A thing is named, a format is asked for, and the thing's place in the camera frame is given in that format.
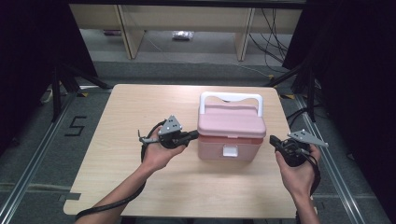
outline gray metal bracket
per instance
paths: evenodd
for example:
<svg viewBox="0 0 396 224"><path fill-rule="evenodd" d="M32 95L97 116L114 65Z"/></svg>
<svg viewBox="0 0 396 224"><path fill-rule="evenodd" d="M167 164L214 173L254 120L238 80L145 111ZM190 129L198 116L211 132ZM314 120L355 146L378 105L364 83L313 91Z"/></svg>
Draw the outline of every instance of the gray metal bracket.
<svg viewBox="0 0 396 224"><path fill-rule="evenodd" d="M307 144L314 144L321 147L328 147L329 144L323 142L322 140L316 138L311 133L308 133L305 129L302 129L298 132L288 133L288 137L293 138L299 142L307 143Z"/></svg>

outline cabinet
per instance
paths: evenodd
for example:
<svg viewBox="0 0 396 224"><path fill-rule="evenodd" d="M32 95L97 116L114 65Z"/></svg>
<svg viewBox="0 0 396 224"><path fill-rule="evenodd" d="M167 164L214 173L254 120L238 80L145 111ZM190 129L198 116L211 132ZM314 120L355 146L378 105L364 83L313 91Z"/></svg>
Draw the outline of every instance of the cabinet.
<svg viewBox="0 0 396 224"><path fill-rule="evenodd" d="M244 61L248 34L271 33L263 16L272 9L237 7L154 7L70 5L80 29L121 30L129 59L136 57L145 30L234 33L236 58ZM301 10L277 9L276 32L292 35Z"/></svg>

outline handheld controller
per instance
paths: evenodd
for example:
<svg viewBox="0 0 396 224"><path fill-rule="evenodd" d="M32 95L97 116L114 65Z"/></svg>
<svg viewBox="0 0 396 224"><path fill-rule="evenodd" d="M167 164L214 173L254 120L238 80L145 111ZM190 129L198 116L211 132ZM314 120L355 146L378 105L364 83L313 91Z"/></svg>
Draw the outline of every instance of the handheld controller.
<svg viewBox="0 0 396 224"><path fill-rule="evenodd" d="M304 129L295 133L289 133L290 138L281 141L274 135L270 135L270 144L275 147L275 151L282 154L288 166L296 167L308 160L311 153L309 144L327 147L328 144L317 139L314 135Z"/></svg>
<svg viewBox="0 0 396 224"><path fill-rule="evenodd" d="M307 156L311 152L309 144L298 142L292 138L282 142L276 136L271 135L270 144L275 147L275 151L282 154L285 162L291 167L303 164L306 161L303 153Z"/></svg>
<svg viewBox="0 0 396 224"><path fill-rule="evenodd" d="M166 148L175 148L181 145L188 146L191 140L198 138L198 132L182 132L182 126L177 121L175 116L170 116L169 119L166 119L160 123L158 123L149 133L148 136L151 136L152 132L162 125L161 129L158 131L158 138L147 138L140 136L140 132L137 131L139 136L139 141L143 143L143 146L146 147L150 143L160 143L163 147Z"/></svg>

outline wooden panel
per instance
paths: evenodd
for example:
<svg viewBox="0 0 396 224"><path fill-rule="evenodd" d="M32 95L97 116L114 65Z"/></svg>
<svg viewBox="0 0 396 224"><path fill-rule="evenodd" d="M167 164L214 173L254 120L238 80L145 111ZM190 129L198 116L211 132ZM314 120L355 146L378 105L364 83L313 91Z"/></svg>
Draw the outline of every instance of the wooden panel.
<svg viewBox="0 0 396 224"><path fill-rule="evenodd" d="M122 6L122 11L135 29L244 33L249 8Z"/></svg>
<svg viewBox="0 0 396 224"><path fill-rule="evenodd" d="M270 34L271 30L269 29L266 19L272 27L275 15L276 32L283 35L292 35L300 19L301 12L300 9L276 9L276 13L273 14L271 8L264 8L263 10L261 8L256 8L250 32Z"/></svg>
<svg viewBox="0 0 396 224"><path fill-rule="evenodd" d="M81 4L70 4L69 6L80 29L120 29L115 6Z"/></svg>

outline human hand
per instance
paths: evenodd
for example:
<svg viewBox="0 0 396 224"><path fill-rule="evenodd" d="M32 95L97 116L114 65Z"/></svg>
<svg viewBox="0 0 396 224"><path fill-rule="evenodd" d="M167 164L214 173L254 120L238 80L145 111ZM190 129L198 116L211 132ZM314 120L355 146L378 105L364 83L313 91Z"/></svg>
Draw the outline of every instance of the human hand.
<svg viewBox="0 0 396 224"><path fill-rule="evenodd" d="M320 159L320 151L314 145L310 145L310 147L311 156L318 162ZM282 154L278 151L276 152L276 161L279 165L280 174L282 175L283 185L289 191L291 197L293 199L309 197L312 184L315 180L315 173L309 161L297 167L290 167L286 164Z"/></svg>
<svg viewBox="0 0 396 224"><path fill-rule="evenodd" d="M158 131L162 126L154 130L149 138L158 138ZM177 154L183 152L186 146L179 146L176 148L168 149L163 147L160 143L148 144L142 166L148 168L151 172L161 170L168 162Z"/></svg>

